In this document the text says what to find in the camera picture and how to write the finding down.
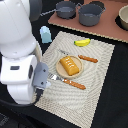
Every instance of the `yellow banana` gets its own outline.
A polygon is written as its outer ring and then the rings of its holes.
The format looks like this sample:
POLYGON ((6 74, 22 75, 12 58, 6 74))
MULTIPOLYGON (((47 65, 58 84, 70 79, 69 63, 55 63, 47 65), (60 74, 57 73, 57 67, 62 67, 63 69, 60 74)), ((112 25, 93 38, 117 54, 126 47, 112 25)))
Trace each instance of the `yellow banana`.
POLYGON ((86 39, 86 40, 78 40, 78 41, 74 41, 74 44, 77 46, 86 46, 90 43, 90 39, 86 39))

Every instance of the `black cable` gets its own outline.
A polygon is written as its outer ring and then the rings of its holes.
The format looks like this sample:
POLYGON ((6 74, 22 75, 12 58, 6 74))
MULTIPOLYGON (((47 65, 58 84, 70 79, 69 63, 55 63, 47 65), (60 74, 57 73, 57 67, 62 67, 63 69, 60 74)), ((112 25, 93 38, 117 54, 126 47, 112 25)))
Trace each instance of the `black cable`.
POLYGON ((36 100, 33 102, 33 103, 30 103, 30 104, 14 104, 14 103, 9 103, 9 102, 6 102, 6 101, 4 101, 4 100, 1 100, 0 99, 0 102, 2 103, 2 104, 5 104, 5 105, 9 105, 9 106, 14 106, 14 107, 29 107, 29 106, 31 106, 31 105, 34 105, 34 104, 36 104, 38 101, 39 101, 39 99, 40 99, 40 97, 41 97, 41 94, 43 94, 43 90, 42 89, 36 89, 36 100))

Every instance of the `wooden handle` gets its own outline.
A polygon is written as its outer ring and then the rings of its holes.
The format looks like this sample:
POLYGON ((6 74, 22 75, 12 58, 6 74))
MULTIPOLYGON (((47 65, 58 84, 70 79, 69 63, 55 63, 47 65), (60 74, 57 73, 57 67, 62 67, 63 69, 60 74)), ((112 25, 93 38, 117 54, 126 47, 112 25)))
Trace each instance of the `wooden handle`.
POLYGON ((78 55, 78 57, 80 59, 91 61, 91 62, 94 62, 94 63, 97 63, 98 62, 98 60, 97 59, 94 59, 94 58, 90 58, 90 57, 86 57, 86 56, 82 56, 82 55, 78 55))
POLYGON ((86 87, 85 87, 84 85, 78 84, 78 83, 73 82, 73 81, 71 81, 71 80, 64 79, 63 82, 66 83, 66 84, 70 84, 70 85, 72 85, 72 86, 74 86, 74 87, 77 87, 77 88, 79 88, 79 89, 83 89, 83 90, 86 89, 86 87))

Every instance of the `dark table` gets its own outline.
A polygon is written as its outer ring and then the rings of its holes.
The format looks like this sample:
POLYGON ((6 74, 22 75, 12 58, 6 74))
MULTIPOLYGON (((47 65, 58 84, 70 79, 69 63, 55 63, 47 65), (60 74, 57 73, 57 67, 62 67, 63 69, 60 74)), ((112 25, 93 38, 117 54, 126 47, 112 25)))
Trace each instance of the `dark table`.
MULTIPOLYGON (((55 4, 59 1, 60 0, 43 0, 42 12, 55 9, 55 4)), ((49 27, 52 40, 55 39, 59 31, 64 31, 115 45, 91 128, 128 128, 128 44, 49 25, 48 20, 52 14, 53 13, 47 14, 40 17, 38 21, 31 23, 32 33, 40 43, 43 53, 50 43, 42 44, 39 33, 42 26, 49 27)), ((0 99, 14 102, 7 91, 6 85, 1 84, 0 86, 0 99)), ((78 128, 74 124, 34 105, 31 107, 18 108, 0 103, 0 112, 9 116, 12 115, 15 119, 17 118, 15 114, 22 115, 22 117, 30 117, 32 120, 38 120, 52 128, 78 128)))

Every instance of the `butter knife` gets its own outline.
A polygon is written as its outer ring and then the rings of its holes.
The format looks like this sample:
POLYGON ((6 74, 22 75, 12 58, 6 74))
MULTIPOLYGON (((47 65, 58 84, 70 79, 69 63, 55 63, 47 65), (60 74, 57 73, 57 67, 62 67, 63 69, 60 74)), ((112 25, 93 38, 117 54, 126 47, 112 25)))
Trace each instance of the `butter knife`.
POLYGON ((97 63, 98 62, 97 59, 90 58, 90 57, 87 57, 87 56, 69 53, 69 52, 63 51, 61 49, 58 49, 58 51, 61 52, 61 53, 63 53, 63 54, 65 54, 65 55, 75 55, 75 56, 78 56, 80 59, 83 59, 83 60, 91 61, 91 62, 94 62, 94 63, 97 63))
POLYGON ((77 87, 77 88, 82 89, 82 90, 86 89, 86 87, 82 84, 76 83, 76 82, 68 80, 68 79, 63 79, 63 78, 61 78, 55 74, 52 74, 50 72, 48 73, 48 78, 52 79, 52 80, 60 80, 66 84, 72 85, 72 86, 77 87))

